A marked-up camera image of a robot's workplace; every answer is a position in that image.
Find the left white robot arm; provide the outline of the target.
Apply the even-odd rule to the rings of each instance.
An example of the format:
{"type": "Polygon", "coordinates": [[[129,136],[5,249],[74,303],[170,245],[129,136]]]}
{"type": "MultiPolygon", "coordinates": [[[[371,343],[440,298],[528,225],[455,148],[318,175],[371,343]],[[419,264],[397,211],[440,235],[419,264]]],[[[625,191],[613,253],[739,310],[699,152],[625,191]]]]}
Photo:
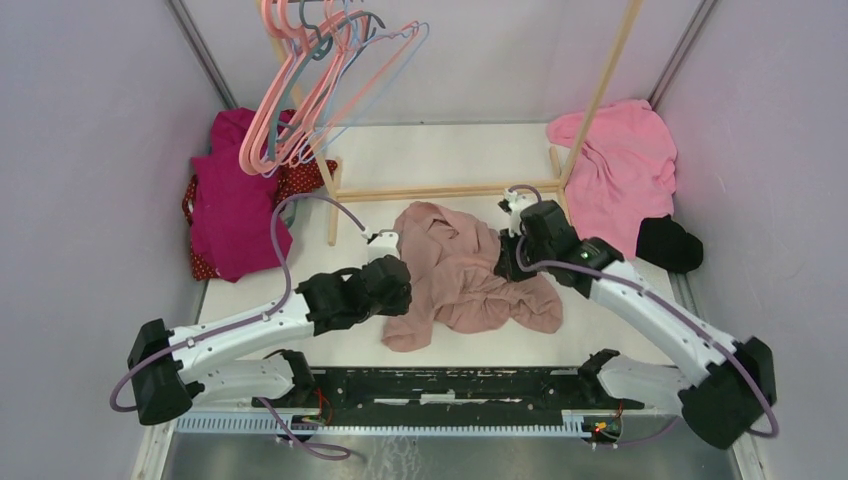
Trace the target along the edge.
{"type": "Polygon", "coordinates": [[[303,406],[315,391],[303,354],[256,360],[254,353],[348,330],[374,316],[402,316],[411,297],[406,264],[386,255],[360,268],[315,274],[286,299],[217,322],[169,329],[151,320],[140,327],[127,358],[131,410],[140,424],[152,426],[222,400],[282,398],[303,406]]]}

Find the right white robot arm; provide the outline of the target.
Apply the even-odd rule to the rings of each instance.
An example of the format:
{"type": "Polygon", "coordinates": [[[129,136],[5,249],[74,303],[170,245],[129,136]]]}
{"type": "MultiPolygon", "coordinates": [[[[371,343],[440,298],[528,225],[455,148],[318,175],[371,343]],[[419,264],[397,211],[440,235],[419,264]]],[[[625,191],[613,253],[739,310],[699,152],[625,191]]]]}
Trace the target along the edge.
{"type": "Polygon", "coordinates": [[[624,320],[670,360],[661,366],[604,349],[580,367],[580,400],[602,408],[632,400],[682,419],[708,445],[727,449],[745,434],[772,439],[781,430],[770,347],[741,341],[657,291],[623,254],[598,237],[579,239],[552,200],[506,191],[498,203],[510,224],[499,233],[496,275],[539,273],[624,320]]]}

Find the pink plastic hanger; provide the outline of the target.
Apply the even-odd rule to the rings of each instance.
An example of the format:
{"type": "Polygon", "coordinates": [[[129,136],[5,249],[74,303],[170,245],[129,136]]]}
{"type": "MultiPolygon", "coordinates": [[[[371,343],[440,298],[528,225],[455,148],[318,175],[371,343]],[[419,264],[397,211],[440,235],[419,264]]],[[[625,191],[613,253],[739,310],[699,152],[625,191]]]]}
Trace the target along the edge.
{"type": "Polygon", "coordinates": [[[319,146],[319,117],[338,89],[359,22],[339,1],[321,1],[316,19],[304,1],[258,1],[256,10],[280,62],[242,141],[239,166],[268,176],[292,164],[303,148],[319,146]]]}

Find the dusty pink skirt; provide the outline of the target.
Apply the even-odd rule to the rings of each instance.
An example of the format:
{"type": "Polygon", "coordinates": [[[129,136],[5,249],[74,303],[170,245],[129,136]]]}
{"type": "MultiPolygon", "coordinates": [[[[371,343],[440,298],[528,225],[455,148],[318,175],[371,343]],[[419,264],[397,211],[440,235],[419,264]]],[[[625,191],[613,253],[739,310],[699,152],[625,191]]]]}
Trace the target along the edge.
{"type": "Polygon", "coordinates": [[[545,334],[562,327],[563,303],[547,279],[513,282],[495,274],[501,241],[475,216],[416,201],[396,218],[394,230],[412,292],[408,313],[384,323],[381,341],[390,350],[428,346],[437,324],[461,334],[497,330],[510,320],[545,334]]]}

